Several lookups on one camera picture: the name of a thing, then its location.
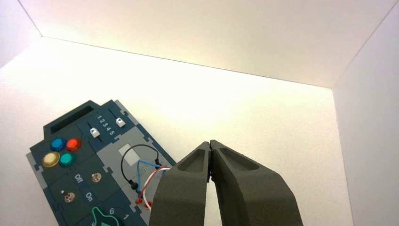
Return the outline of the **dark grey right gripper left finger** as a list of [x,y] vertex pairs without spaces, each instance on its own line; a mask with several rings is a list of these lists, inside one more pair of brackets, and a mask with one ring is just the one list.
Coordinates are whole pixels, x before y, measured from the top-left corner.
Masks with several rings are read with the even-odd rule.
[[162,176],[153,198],[149,225],[204,224],[210,143],[205,141]]

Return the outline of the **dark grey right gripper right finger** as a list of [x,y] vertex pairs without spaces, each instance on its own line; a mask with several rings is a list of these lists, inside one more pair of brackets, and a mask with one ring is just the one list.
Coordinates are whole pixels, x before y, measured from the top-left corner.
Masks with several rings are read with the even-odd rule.
[[283,177],[211,140],[212,181],[224,226],[301,226],[295,196]]

